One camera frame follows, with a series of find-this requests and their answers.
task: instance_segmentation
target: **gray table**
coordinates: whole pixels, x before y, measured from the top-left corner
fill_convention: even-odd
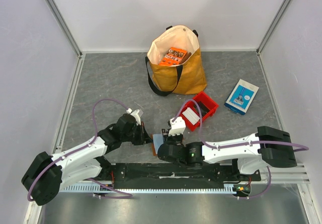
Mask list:
[[[116,98],[132,109],[142,109],[149,134],[167,128],[182,103],[192,96],[171,94],[159,97],[149,88],[145,53],[87,54],[73,103],[63,150],[94,134],[93,104],[101,98]],[[221,141],[249,135],[258,126],[278,128],[273,105],[255,52],[203,52],[208,86],[205,92],[220,107],[204,123],[207,141]],[[245,116],[233,113],[223,103],[239,79],[259,87]],[[96,108],[98,128],[103,129],[124,113],[115,103]],[[185,143],[199,140],[197,132],[185,131]],[[124,143],[107,154],[111,162],[158,163],[149,144]],[[255,186],[254,193],[263,186]],[[60,193],[44,209],[44,223],[307,223],[296,186],[274,186],[268,194],[251,201],[236,201],[222,195],[137,194],[134,200],[98,200],[86,194]]]

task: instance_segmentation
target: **yellow bag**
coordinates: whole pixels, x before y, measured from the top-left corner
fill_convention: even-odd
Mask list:
[[[192,55],[183,64],[159,65],[171,47],[184,49]],[[192,31],[183,25],[168,27],[152,42],[145,58],[146,70],[148,70],[148,62],[153,72],[153,81],[159,89],[154,85],[147,71],[149,85],[159,96],[167,96],[172,92],[183,95],[197,94],[207,86],[196,30]]]

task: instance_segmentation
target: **red plastic bin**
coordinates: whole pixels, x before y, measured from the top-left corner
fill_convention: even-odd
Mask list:
[[[206,93],[204,93],[203,91],[199,92],[197,95],[195,95],[194,98],[192,98],[193,100],[195,100],[197,103],[202,102],[203,105],[205,105],[205,107],[209,110],[209,112],[206,113],[206,115],[203,116],[202,118],[202,122],[204,122],[208,117],[211,117],[217,110],[217,108],[219,107],[219,105],[212,100]],[[199,112],[198,110],[196,110],[194,108],[195,104],[193,102],[188,102],[186,103],[186,105],[184,106],[184,108],[182,109],[180,116],[183,118],[183,120],[186,123],[186,126],[191,130],[194,131],[197,127],[200,126],[200,120],[193,125],[183,114],[182,112],[184,112],[188,107],[190,107],[198,116],[199,116]]]

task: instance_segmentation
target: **wall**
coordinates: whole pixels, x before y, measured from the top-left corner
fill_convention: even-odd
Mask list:
[[[83,51],[147,51],[167,26],[202,50],[256,49],[283,0],[55,0]]]
[[[50,151],[77,57],[45,0],[0,0],[0,216],[22,223],[21,178]]]
[[[322,1],[293,0],[264,48],[262,61],[281,120],[318,194],[322,175]],[[316,195],[322,206],[322,196]]]

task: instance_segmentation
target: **blue and white box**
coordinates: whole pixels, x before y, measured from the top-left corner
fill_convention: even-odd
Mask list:
[[[257,86],[240,79],[224,105],[234,112],[245,115],[258,89]]]

